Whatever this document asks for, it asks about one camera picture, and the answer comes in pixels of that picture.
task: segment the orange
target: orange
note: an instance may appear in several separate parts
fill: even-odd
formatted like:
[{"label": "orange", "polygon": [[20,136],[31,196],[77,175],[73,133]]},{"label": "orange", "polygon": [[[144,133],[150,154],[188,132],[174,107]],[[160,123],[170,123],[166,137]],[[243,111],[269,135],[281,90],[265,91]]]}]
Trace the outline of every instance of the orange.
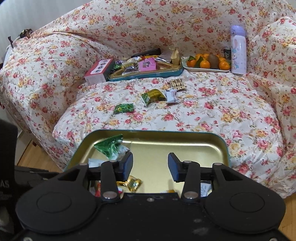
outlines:
[{"label": "orange", "polygon": [[219,63],[219,69],[221,70],[229,70],[230,69],[230,65],[227,61],[221,61]]},{"label": "orange", "polygon": [[204,53],[204,59],[207,59],[209,57],[208,53]]},{"label": "orange", "polygon": [[203,69],[209,69],[211,68],[210,62],[207,60],[203,60],[200,62],[200,67]]},{"label": "orange", "polygon": [[187,64],[188,67],[194,68],[196,62],[197,62],[197,60],[193,59],[193,60],[187,61],[186,64]]},{"label": "orange", "polygon": [[222,61],[226,61],[226,59],[223,58],[223,57],[220,57],[220,58],[219,58],[219,61],[220,61],[220,62],[222,62]]},{"label": "orange", "polygon": [[196,58],[197,60],[198,60],[200,57],[203,57],[203,54],[198,53],[198,54],[195,55],[195,58]]}]

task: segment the metal screw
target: metal screw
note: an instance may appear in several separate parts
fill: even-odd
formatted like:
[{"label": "metal screw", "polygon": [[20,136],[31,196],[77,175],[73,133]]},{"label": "metal screw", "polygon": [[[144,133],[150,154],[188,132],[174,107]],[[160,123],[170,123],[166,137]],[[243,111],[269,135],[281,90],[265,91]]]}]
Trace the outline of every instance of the metal screw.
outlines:
[{"label": "metal screw", "polygon": [[103,193],[103,197],[106,199],[113,199],[117,197],[117,193],[113,191],[107,191]]},{"label": "metal screw", "polygon": [[197,192],[192,192],[192,191],[185,192],[184,197],[187,198],[187,199],[195,199],[195,198],[198,198],[198,193]]}]

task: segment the can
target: can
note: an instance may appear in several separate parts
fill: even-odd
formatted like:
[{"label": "can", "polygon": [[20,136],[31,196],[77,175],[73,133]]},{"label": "can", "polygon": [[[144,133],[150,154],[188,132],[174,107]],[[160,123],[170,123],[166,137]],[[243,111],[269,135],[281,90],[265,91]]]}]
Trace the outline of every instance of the can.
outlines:
[{"label": "can", "polygon": [[231,46],[226,46],[223,49],[224,58],[231,65]]}]

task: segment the floral fabric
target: floral fabric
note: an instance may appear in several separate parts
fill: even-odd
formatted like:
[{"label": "floral fabric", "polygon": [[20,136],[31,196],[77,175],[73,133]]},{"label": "floral fabric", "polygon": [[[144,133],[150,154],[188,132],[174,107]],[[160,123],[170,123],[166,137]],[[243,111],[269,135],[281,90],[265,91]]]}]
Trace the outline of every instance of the floral fabric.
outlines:
[{"label": "floral fabric", "polygon": [[[96,129],[210,131],[231,165],[286,197],[296,187],[296,11],[284,0],[96,0],[15,42],[0,71],[0,101],[63,168]],[[180,104],[141,105],[165,79],[86,86],[96,61],[154,47],[221,53],[233,24],[247,32],[249,74],[188,73]],[[112,115],[128,99],[132,114]]]}]

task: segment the fruit plate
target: fruit plate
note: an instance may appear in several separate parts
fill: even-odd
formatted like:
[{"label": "fruit plate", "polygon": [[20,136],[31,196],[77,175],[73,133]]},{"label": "fruit plate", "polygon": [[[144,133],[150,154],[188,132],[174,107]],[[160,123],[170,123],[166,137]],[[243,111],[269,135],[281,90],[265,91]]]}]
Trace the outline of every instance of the fruit plate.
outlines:
[{"label": "fruit plate", "polygon": [[227,72],[229,72],[229,70],[220,70],[220,69],[191,68],[191,67],[187,66],[187,63],[186,63],[187,59],[188,58],[184,59],[182,61],[182,64],[183,64],[184,69],[188,70],[189,72],[214,72],[214,73],[218,73],[218,72],[227,73]]}]

